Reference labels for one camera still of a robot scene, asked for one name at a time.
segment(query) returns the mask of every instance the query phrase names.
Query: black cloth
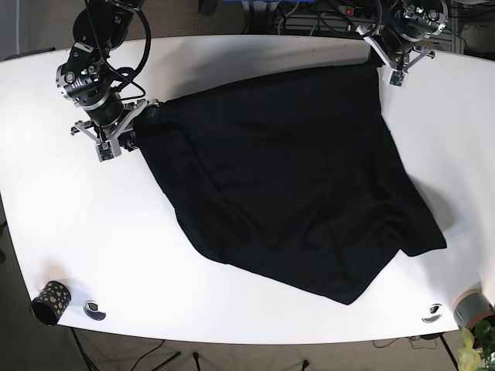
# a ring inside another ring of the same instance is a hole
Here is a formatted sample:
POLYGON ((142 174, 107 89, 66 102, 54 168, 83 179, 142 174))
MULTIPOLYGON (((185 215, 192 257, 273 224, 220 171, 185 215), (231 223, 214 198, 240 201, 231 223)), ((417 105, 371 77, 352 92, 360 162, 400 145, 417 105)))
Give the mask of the black cloth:
POLYGON ((350 304, 399 249, 446 247, 381 117, 372 64, 181 97, 148 109, 135 132, 211 260, 350 304))

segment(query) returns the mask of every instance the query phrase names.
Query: patterned cup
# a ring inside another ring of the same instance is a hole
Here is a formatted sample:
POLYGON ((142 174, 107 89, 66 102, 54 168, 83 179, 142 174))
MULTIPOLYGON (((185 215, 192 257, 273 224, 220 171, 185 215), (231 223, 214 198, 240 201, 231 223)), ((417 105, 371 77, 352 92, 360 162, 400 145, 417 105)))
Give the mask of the patterned cup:
POLYGON ((42 323, 54 326, 70 303, 70 292, 57 281, 50 281, 29 305, 29 310, 42 323))

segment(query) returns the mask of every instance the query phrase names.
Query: wire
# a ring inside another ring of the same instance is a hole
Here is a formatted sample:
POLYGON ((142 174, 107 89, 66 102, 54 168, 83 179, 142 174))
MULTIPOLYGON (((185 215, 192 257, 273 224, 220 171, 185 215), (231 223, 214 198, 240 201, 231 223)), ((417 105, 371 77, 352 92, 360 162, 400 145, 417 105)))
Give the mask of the wire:
MULTIPOLYGON (((387 348, 388 346, 394 344, 396 341, 398 341, 399 339, 403 339, 403 338, 396 338, 394 340, 392 340, 391 342, 389 342, 388 344, 386 345, 377 345, 375 342, 376 340, 373 340, 373 346, 375 348, 378 348, 378 349, 383 349, 383 348, 387 348)), ((419 336, 410 336, 410 337, 407 337, 407 339, 409 340, 409 344, 411 344, 411 348, 414 349, 414 350, 419 350, 419 349, 429 349, 429 350, 435 350, 436 347, 437 347, 437 343, 436 343, 436 339, 435 339, 435 347, 433 348, 430 348, 430 347, 427 347, 427 346, 420 346, 420 347, 415 347, 414 345, 414 342, 417 342, 419 341, 421 338, 419 336)))
POLYGON ((279 36, 280 36, 280 26, 282 25, 282 22, 284 22, 284 24, 285 24, 285 22, 287 22, 288 17, 290 17, 292 14, 294 14, 294 12, 297 10, 298 7, 299 7, 299 3, 295 4, 295 7, 289 13, 287 13, 287 15, 285 16, 285 19, 283 19, 283 21, 282 21, 282 19, 280 21, 278 21, 277 33, 279 36))
POLYGON ((475 14, 475 15, 451 15, 450 18, 459 18, 459 19, 472 19, 472 18, 478 18, 478 17, 483 17, 485 14, 495 12, 495 9, 491 9, 487 12, 483 12, 480 14, 475 14))
POLYGON ((461 36, 461 34, 463 33, 462 31, 461 31, 461 34, 458 34, 458 33, 453 32, 453 31, 452 31, 449 27, 447 27, 447 26, 445 26, 445 28, 446 28, 446 29, 448 29, 448 30, 449 30, 449 31, 450 31, 450 32, 451 32, 454 36, 459 37, 459 38, 460 38, 460 39, 464 42, 464 46, 467 48, 467 46, 468 46, 468 45, 467 45, 467 41, 466 41, 466 39, 464 39, 464 38, 461 36))
POLYGON ((103 55, 103 49, 101 48, 100 46, 100 42, 98 41, 98 37, 97 37, 97 33, 96 33, 96 30, 94 28, 94 24, 93 24, 93 19, 91 17, 91 12, 90 12, 90 8, 89 8, 89 5, 87 3, 88 0, 84 0, 84 4, 86 5, 86 13, 87 13, 87 17, 90 21, 90 26, 91 26, 91 31, 93 32, 93 36, 94 36, 94 39, 96 41, 96 45, 97 45, 97 48, 98 50, 100 51, 100 55, 101 55, 101 59, 103 60, 103 63, 110 69, 110 71, 112 71, 113 73, 115 73, 116 75, 118 75, 121 79, 123 79, 124 81, 128 82, 128 83, 131 83, 132 85, 134 85, 135 87, 137 87, 141 92, 142 94, 139 95, 139 96, 135 96, 135 97, 129 97, 129 98, 123 98, 123 99, 119 99, 118 101, 123 101, 123 100, 130 100, 130 99, 139 99, 139 98, 143 98, 145 95, 146 95, 146 91, 140 87, 137 83, 135 83, 134 81, 132 80, 129 80, 127 77, 125 77, 124 75, 122 75, 121 73, 119 73, 108 61, 107 59, 105 58, 105 56, 103 55))
MULTIPOLYGON (((145 29, 145 50, 143 51, 141 61, 139 62, 136 69, 133 70, 132 68, 129 68, 130 70, 133 71, 131 75, 131 80, 134 80, 141 73, 143 68, 145 68, 146 62, 148 62, 149 52, 152 49, 152 30, 149 28, 148 20, 146 19, 145 14, 142 12, 141 9, 136 10, 135 12, 138 15, 139 20, 141 21, 143 29, 145 29)), ((121 83, 117 87, 116 91, 121 92, 127 85, 128 85, 127 82, 121 83)))
POLYGON ((362 39, 362 38, 361 38, 361 37, 359 37, 359 36, 354 37, 354 36, 352 36, 352 35, 350 35, 350 34, 348 34, 348 33, 343 33, 343 32, 341 32, 341 31, 338 31, 338 30, 334 29, 331 25, 329 25, 329 24, 325 21, 325 19, 323 19, 323 18, 322 18, 322 16, 321 16, 320 14, 317 14, 317 15, 316 15, 316 18, 318 18, 318 20, 319 20, 319 21, 320 21, 320 22, 321 22, 321 23, 322 23, 322 24, 323 24, 323 25, 324 25, 324 26, 325 26, 325 27, 326 27, 326 28, 327 28, 327 29, 328 29, 328 30, 329 30, 332 34, 334 34, 334 35, 335 35, 335 36, 337 36, 337 37, 343 37, 343 38, 345 38, 345 39, 355 39, 355 40, 361 40, 361 39, 362 39))
POLYGON ((153 353, 155 350, 157 350, 160 346, 162 346, 163 344, 165 344, 165 340, 162 340, 162 342, 160 342, 160 345, 158 345, 157 347, 153 348, 152 350, 150 350, 149 352, 143 354, 141 357, 139 357, 139 359, 136 361, 136 363, 133 365, 133 367, 131 368, 131 371, 134 371, 134 369, 136 368, 136 366, 138 365, 139 362, 141 362, 141 360, 143 358, 145 358, 148 354, 151 354, 153 353))
POLYGON ((241 35, 244 35, 249 29, 248 15, 244 12, 244 28, 241 31, 241 35))
POLYGON ((318 22, 315 23, 315 25, 311 28, 311 32, 309 33, 310 36, 312 36, 312 34, 315 32, 316 27, 319 27, 319 19, 318 19, 318 22))
POLYGON ((409 340, 409 344, 411 344, 411 348, 413 348, 414 350, 417 350, 417 349, 428 349, 428 350, 435 350, 436 347, 437 347, 437 343, 436 343, 436 339, 435 340, 435 346, 433 348, 429 347, 429 346, 418 346, 418 347, 415 347, 414 343, 415 342, 418 342, 421 338, 419 336, 411 336, 410 338, 408 338, 409 340))
POLYGON ((383 348, 387 348, 388 346, 394 344, 396 341, 398 341, 400 338, 396 338, 394 340, 392 340, 391 342, 389 342, 387 345, 376 345, 375 342, 376 340, 373 340, 373 346, 375 348, 378 348, 378 349, 383 349, 383 348))
POLYGON ((388 30, 391 32, 391 34, 394 35, 394 37, 397 39, 397 41, 401 44, 402 54, 401 54, 401 58, 399 59, 399 61, 397 63, 397 70, 402 71, 402 69, 404 68, 404 58, 405 58, 404 43, 402 42, 401 37, 399 36, 398 32, 393 27, 390 27, 390 26, 385 26, 385 27, 388 28, 388 30))
POLYGON ((381 0, 377 0, 377 12, 378 12, 377 21, 374 23, 370 31, 366 32, 364 35, 361 35, 363 39, 365 37, 372 36, 377 31, 378 27, 380 27, 381 25, 381 20, 384 15, 384 10, 383 7, 381 6, 381 0))

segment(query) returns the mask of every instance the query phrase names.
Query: tripod leg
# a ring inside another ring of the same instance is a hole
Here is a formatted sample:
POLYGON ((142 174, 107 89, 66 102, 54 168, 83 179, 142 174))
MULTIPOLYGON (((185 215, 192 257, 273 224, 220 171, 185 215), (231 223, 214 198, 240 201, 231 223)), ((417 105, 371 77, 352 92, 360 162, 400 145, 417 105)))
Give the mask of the tripod leg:
POLYGON ((177 352, 176 354, 174 354, 173 356, 171 356, 169 359, 167 359, 165 362, 162 362, 159 365, 157 365, 157 367, 155 367, 152 371, 158 371, 162 367, 167 366, 169 363, 171 363, 178 356, 180 356, 180 352, 177 352))
POLYGON ((80 352, 80 354, 83 356, 84 363, 86 363, 86 367, 87 367, 87 369, 89 369, 89 371, 94 371, 94 370, 93 370, 93 366, 92 366, 92 365, 91 365, 91 363, 87 360, 87 355, 86 355, 86 353, 84 352, 83 347, 81 346, 81 344, 80 344, 80 342, 79 342, 79 338, 77 337, 76 332, 74 331, 74 328, 73 328, 73 327, 71 327, 71 328, 70 328, 70 331, 72 332, 72 336, 74 337, 74 340, 76 340, 77 348, 79 348, 79 352, 80 352))
POLYGON ((301 371, 304 371, 305 369, 307 369, 309 366, 309 362, 307 359, 305 359, 304 361, 302 361, 302 369, 301 371))
POLYGON ((196 368, 198 369, 198 371, 201 371, 201 367, 200 367, 200 355, 196 352, 193 353, 193 358, 194 358, 194 362, 196 362, 196 368))

